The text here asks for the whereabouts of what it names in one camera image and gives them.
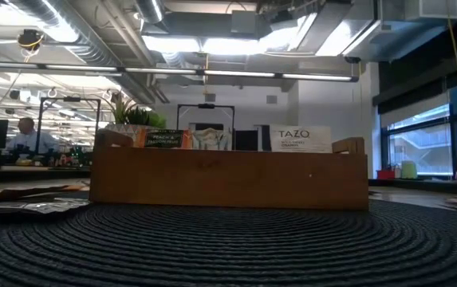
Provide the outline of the long linear ceiling light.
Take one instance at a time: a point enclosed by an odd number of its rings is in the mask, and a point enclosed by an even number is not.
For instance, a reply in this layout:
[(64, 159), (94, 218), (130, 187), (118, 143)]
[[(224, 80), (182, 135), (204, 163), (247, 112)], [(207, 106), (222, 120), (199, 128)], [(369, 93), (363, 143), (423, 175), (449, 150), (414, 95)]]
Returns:
[(300, 81), (336, 81), (336, 82), (357, 82), (356, 76), (339, 76), (327, 74), (301, 74), (301, 73), (272, 73), (272, 72), (251, 72), (216, 69), (169, 69), (169, 68), (147, 68), (147, 67), (124, 67), (124, 66), (95, 66), (95, 65), (58, 65), (44, 63), (26, 62), (3, 62), (0, 61), (0, 69), (21, 69), (21, 70), (49, 70), (64, 72), (99, 73), (101, 75), (115, 76), (124, 73), (145, 73), (164, 74), (181, 76), (215, 76), (215, 77), (253, 77), (279, 80), (300, 80)]

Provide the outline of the white ceiling air unit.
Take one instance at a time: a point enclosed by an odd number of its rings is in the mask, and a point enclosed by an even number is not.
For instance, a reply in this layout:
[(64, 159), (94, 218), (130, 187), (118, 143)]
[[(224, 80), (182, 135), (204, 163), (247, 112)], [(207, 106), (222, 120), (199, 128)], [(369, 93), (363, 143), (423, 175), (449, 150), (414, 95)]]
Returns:
[(457, 19), (457, 0), (405, 0), (404, 18)]

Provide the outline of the wooden three-compartment tray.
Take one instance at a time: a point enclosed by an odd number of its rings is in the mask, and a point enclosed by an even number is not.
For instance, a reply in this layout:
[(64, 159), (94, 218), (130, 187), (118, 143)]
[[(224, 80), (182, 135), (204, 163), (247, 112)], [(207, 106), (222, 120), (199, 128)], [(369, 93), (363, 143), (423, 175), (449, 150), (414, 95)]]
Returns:
[(133, 147), (97, 133), (89, 199), (102, 203), (367, 210), (364, 154)]

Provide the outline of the grey ceiling junction box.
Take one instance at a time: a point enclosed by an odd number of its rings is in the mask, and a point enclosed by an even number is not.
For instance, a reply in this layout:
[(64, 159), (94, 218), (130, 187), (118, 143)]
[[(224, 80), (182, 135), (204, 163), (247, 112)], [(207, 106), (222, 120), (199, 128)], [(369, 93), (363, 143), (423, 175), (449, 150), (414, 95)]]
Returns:
[(251, 34), (256, 30), (256, 14), (254, 11), (232, 10), (231, 29), (232, 33)]

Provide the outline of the black ceiling sensor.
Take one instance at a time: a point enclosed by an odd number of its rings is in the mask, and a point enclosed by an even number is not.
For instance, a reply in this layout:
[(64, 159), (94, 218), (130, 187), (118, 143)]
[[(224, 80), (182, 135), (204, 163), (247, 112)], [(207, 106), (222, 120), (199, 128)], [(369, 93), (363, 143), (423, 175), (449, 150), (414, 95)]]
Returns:
[(27, 51), (37, 52), (43, 40), (43, 33), (35, 29), (24, 29), (23, 32), (18, 35), (17, 43), (21, 48)]

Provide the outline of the round dark woven placemat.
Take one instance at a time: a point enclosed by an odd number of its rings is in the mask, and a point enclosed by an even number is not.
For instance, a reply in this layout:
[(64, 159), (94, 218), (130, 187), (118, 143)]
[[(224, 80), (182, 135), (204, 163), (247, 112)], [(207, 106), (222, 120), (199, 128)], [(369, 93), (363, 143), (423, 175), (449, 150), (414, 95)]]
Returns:
[(0, 287), (457, 287), (457, 211), (90, 204), (0, 214)]

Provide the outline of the dark window ledge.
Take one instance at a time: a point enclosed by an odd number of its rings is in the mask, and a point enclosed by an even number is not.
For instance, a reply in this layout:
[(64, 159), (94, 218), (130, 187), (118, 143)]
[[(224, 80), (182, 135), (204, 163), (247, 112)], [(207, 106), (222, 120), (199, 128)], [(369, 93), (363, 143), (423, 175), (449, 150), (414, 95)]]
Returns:
[(434, 191), (457, 194), (457, 181), (426, 179), (370, 179), (371, 187), (396, 187), (409, 190)]

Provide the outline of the succulent in patterned white pot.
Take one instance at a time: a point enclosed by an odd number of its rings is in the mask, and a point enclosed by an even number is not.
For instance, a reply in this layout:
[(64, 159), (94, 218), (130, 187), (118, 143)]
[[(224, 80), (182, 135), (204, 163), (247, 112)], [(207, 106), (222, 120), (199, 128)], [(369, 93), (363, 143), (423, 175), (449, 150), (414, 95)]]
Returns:
[(165, 129), (167, 120), (148, 107), (141, 107), (132, 99), (124, 99), (120, 92), (109, 93), (108, 104), (113, 121), (101, 131), (112, 141), (112, 145), (142, 147), (147, 130)]

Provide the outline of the white orange Tazo tea packet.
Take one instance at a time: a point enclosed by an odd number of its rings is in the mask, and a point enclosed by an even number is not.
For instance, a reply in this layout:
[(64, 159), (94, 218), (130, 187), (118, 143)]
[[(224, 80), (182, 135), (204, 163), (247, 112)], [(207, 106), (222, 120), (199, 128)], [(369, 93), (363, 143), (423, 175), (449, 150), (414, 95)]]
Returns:
[(331, 128), (270, 125), (272, 152), (332, 153)]

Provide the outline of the silver round ventilation duct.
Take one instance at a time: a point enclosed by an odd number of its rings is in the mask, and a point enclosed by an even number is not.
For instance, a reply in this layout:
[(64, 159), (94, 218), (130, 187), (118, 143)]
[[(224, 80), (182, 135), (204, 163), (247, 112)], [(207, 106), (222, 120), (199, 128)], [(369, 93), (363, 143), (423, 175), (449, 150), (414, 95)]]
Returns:
[(135, 0), (135, 4), (144, 22), (156, 24), (163, 21), (165, 8), (161, 0)]

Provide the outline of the person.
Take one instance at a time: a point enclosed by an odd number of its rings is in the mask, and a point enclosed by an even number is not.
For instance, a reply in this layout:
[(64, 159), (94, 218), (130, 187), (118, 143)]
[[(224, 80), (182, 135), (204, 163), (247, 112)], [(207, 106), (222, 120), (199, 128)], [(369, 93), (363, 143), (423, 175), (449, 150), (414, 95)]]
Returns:
[(9, 141), (6, 145), (6, 150), (16, 151), (19, 147), (29, 151), (36, 151), (38, 154), (45, 154), (55, 152), (59, 149), (59, 144), (55, 138), (49, 133), (40, 132), (39, 136), (37, 130), (34, 128), (33, 119), (26, 117), (21, 118), (18, 122), (19, 133)]

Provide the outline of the black robot station frame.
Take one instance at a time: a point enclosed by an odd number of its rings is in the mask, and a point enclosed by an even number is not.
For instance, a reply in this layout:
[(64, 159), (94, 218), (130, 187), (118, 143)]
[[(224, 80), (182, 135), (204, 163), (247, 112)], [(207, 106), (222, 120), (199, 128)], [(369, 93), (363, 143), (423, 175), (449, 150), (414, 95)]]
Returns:
[[(101, 124), (101, 113), (100, 99), (42, 97), (36, 122), (34, 162), (50, 168), (89, 167), (95, 136)], [(57, 148), (40, 150), (43, 132), (53, 137)]]
[[(204, 124), (200, 123), (200, 126), (203, 127), (204, 130), (207, 128), (213, 128), (215, 130), (219, 131), (231, 131), (232, 133), (232, 150), (234, 146), (234, 134), (235, 134), (235, 106), (233, 105), (217, 105), (217, 104), (209, 104), (209, 103), (202, 103), (202, 104), (178, 104), (177, 109), (176, 109), (176, 120), (175, 120), (175, 127), (176, 129), (179, 129), (180, 126), (180, 121), (181, 119), (187, 114), (187, 112), (191, 108), (197, 108), (197, 109), (204, 109), (204, 110), (215, 110), (219, 109), (221, 110), (228, 118), (231, 120), (231, 126), (229, 128), (222, 128), (222, 129), (216, 129), (216, 127), (219, 126), (219, 124)], [(196, 124), (193, 124), (192, 128), (188, 128), (192, 134), (193, 131), (197, 131), (198, 129), (196, 128)]]

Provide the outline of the dark background desk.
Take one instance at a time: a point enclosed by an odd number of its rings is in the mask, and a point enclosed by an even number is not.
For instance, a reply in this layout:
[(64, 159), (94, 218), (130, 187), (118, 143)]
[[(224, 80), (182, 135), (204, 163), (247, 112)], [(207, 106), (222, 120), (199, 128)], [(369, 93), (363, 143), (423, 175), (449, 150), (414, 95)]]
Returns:
[(89, 178), (90, 170), (68, 167), (1, 166), (0, 183)]

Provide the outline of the pale green container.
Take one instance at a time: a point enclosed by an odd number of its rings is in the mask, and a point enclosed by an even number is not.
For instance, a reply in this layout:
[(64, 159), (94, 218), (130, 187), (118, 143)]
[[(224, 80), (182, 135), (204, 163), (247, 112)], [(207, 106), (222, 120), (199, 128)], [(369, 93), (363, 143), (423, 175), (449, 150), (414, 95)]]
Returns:
[(401, 163), (401, 178), (402, 179), (417, 179), (416, 164), (411, 160), (405, 160)]

